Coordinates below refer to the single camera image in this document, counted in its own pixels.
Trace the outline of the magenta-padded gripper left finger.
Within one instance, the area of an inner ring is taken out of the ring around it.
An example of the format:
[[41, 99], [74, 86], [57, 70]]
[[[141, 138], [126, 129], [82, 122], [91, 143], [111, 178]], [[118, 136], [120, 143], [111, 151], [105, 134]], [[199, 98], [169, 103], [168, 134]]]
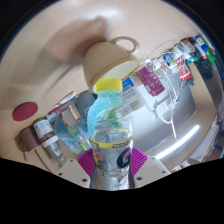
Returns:
[[84, 188], [96, 188], [94, 158], [91, 149], [77, 159], [69, 159], [57, 172], [57, 176]]

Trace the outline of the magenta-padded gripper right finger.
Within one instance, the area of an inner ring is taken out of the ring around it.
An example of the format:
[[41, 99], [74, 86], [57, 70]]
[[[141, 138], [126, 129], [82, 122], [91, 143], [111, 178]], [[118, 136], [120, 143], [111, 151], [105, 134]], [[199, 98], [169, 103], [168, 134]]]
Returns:
[[154, 156], [147, 156], [137, 148], [130, 160], [129, 183], [131, 188], [140, 188], [167, 175], [170, 171]]

